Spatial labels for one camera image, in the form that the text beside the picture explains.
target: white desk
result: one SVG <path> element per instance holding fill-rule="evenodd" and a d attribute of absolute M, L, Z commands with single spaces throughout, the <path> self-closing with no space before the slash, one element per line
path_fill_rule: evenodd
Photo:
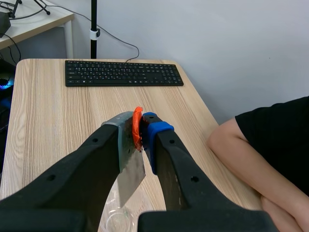
<path fill-rule="evenodd" d="M 11 3 L 16 2 L 16 0 L 5 1 Z M 46 2 L 47 5 L 53 5 L 48 1 L 44 2 Z M 39 5 L 33 0 L 23 0 L 23 3 L 18 5 L 15 16 L 16 18 L 24 17 L 38 12 L 40 9 Z M 74 19 L 74 14 L 59 7 L 47 7 L 47 9 L 51 12 L 50 15 L 47 15 L 45 11 L 42 11 L 30 18 L 11 20 L 11 27 L 6 34 L 18 43 L 49 29 L 64 27 L 67 58 L 74 58 L 72 37 L 72 20 Z M 0 8 L 0 11 L 7 12 L 3 8 Z M 13 42 L 8 37 L 3 36 L 0 38 L 0 49 L 11 45 L 13 45 Z"/>

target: desk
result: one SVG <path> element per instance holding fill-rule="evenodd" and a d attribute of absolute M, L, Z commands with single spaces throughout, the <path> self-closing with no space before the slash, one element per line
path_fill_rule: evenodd
<path fill-rule="evenodd" d="M 16 0 L 6 1 L 11 3 L 16 2 Z M 53 5 L 48 1 L 44 2 L 46 2 L 47 5 Z M 15 15 L 16 18 L 24 17 L 38 12 L 40 9 L 41 8 L 33 0 L 23 0 L 23 4 L 18 5 Z M 11 27 L 6 34 L 18 43 L 49 29 L 63 26 L 65 31 L 67 58 L 73 58 L 72 20 L 74 19 L 74 14 L 58 7 L 47 7 L 47 9 L 51 12 L 50 15 L 42 11 L 30 18 L 12 20 Z M 0 11 L 7 12 L 3 8 L 0 8 Z M 11 45 L 13 45 L 13 42 L 8 37 L 3 36 L 0 38 L 0 50 Z"/>
<path fill-rule="evenodd" d="M 101 60 L 124 62 L 124 60 Z M 255 192 L 235 178 L 206 146 L 218 126 L 181 66 L 172 61 L 183 87 L 65 87 L 63 59 L 26 59 L 17 65 L 0 198 L 18 191 L 43 171 L 76 150 L 101 123 L 142 106 L 174 126 L 175 132 L 206 175 L 235 203 L 260 209 Z M 146 178 L 126 206 L 141 199 L 147 207 L 165 209 L 158 178 L 144 155 Z"/>

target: cable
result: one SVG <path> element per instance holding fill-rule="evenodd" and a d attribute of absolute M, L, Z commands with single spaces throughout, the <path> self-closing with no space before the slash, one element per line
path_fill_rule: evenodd
<path fill-rule="evenodd" d="M 10 49 L 10 55 L 11 55 L 12 61 L 14 62 L 15 65 L 17 65 L 16 61 L 13 58 L 11 47 L 8 46 L 8 48 Z"/>
<path fill-rule="evenodd" d="M 12 12 L 11 8 L 9 7 L 9 2 L 0 1 L 0 6 L 1 6 L 2 4 L 6 4 L 7 10 L 8 10 L 9 12 Z"/>
<path fill-rule="evenodd" d="M 19 50 L 17 44 L 15 43 L 15 41 L 14 41 L 10 36 L 8 36 L 8 35 L 6 35 L 6 34 L 2 34 L 2 33 L 0 33 L 0 34 L 1 34 L 1 35 L 5 35 L 6 37 L 9 37 L 10 40 L 12 40 L 12 42 L 14 43 L 15 47 L 16 47 L 17 50 L 18 50 L 18 53 L 19 53 L 19 61 L 20 61 L 20 60 L 21 60 L 21 53 L 20 53 L 20 50 Z M 10 48 L 10 47 L 9 47 L 9 49 L 10 49 L 10 54 L 11 54 L 11 58 L 12 58 L 13 62 L 14 62 L 15 64 L 17 64 L 17 63 L 15 62 L 14 58 L 13 58 L 12 51 L 11 51 L 11 48 Z"/>
<path fill-rule="evenodd" d="M 44 8 L 40 9 L 38 12 L 33 13 L 33 14 L 30 14 L 30 15 L 28 15 L 28 16 L 20 17 L 20 18 L 10 18 L 10 20 L 19 20 L 19 19 L 24 19 L 24 18 L 30 18 L 30 17 L 32 17 L 32 16 L 34 16 L 34 15 L 37 15 L 38 13 L 42 12 L 43 10 L 45 10 L 46 7 L 47 7 L 47 5 L 46 5 L 45 2 L 43 2 L 43 1 L 41 1 L 41 2 L 42 2 L 45 6 L 44 6 Z"/>
<path fill-rule="evenodd" d="M 49 7 L 59 7 L 59 8 L 62 8 L 62 9 L 65 9 L 65 10 L 67 10 L 67 11 L 70 11 L 70 12 L 72 12 L 72 13 L 74 13 L 74 14 L 77 14 L 77 15 L 80 15 L 80 16 L 82 16 L 82 17 L 84 17 L 85 19 L 87 19 L 87 20 L 89 20 L 90 22 L 91 22 L 91 19 L 90 18 L 88 18 L 88 17 L 86 17 L 85 15 L 83 15 L 83 14 L 80 14 L 80 13 L 77 13 L 77 12 L 75 12 L 75 11 L 71 11 L 71 10 L 69 10 L 69 9 L 67 9 L 67 8 L 65 8 L 65 7 L 63 7 L 63 6 L 53 6 L 53 5 L 47 5 L 43 0 L 40 0 L 41 2 L 43 2 L 46 6 L 49 6 Z M 138 54 L 137 54 L 137 56 L 136 57 L 133 57 L 133 58 L 130 58 L 130 59 L 128 59 L 127 61 L 126 61 L 126 63 L 128 62 L 128 61 L 130 61 L 130 60 L 132 60 L 132 59 L 136 59 L 137 57 L 139 57 L 140 56 L 140 50 L 139 50 L 139 48 L 138 47 L 136 47 L 135 45 L 133 45 L 133 44 L 130 44 L 130 43 L 127 43 L 127 42 L 125 42 L 125 41 L 123 41 L 123 40 L 121 40 L 121 39 L 119 39 L 119 38 L 117 38 L 116 36 L 114 36 L 114 35 L 112 35 L 112 34 L 110 34 L 106 29 L 104 29 L 103 27 L 101 27 L 100 25 L 97 25 L 99 28 L 101 28 L 103 31 L 105 31 L 107 34 L 109 34 L 110 36 L 112 36 L 113 38 L 115 38 L 115 39 L 117 39 L 117 40 L 119 40 L 120 42 L 123 42 L 124 44 L 127 44 L 127 45 L 130 45 L 130 46 L 132 46 L 132 47 L 134 47 L 134 48 L 136 48 L 137 49 L 137 52 L 138 52 Z"/>

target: sleeve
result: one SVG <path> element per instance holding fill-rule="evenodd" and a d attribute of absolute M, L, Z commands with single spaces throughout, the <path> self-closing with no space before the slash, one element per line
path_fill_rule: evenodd
<path fill-rule="evenodd" d="M 235 117 L 249 144 L 262 156 L 309 138 L 309 97 L 258 108 Z"/>

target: keyboard key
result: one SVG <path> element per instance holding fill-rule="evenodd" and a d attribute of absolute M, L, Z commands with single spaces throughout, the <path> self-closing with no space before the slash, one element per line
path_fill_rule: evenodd
<path fill-rule="evenodd" d="M 94 80 L 93 83 L 94 84 L 106 84 L 106 85 L 111 85 L 111 84 L 119 85 L 119 84 L 127 84 L 127 81 L 126 80 L 116 80 L 116 81 L 113 81 L 113 80 Z"/>
<path fill-rule="evenodd" d="M 81 76 L 68 76 L 67 79 L 69 79 L 69 80 L 76 80 L 76 79 L 80 79 L 80 78 L 81 78 Z"/>

